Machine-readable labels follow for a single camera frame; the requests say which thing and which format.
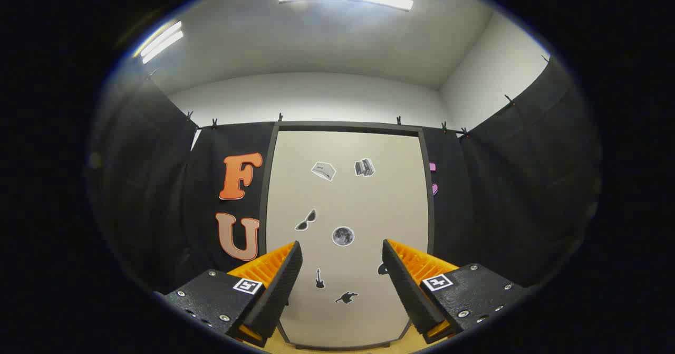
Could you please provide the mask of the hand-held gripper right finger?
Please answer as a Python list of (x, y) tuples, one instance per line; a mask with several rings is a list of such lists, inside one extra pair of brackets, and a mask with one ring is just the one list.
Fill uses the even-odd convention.
[(456, 266), (391, 239), (382, 243), (382, 260), (410, 322), (427, 344), (469, 335), (532, 292), (484, 265)]

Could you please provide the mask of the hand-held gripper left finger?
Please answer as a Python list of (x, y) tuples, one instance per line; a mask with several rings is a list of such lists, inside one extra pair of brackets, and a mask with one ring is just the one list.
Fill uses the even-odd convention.
[(216, 339), (263, 348), (277, 330), (301, 267), (301, 244), (293, 241), (229, 272), (205, 270), (154, 297)]

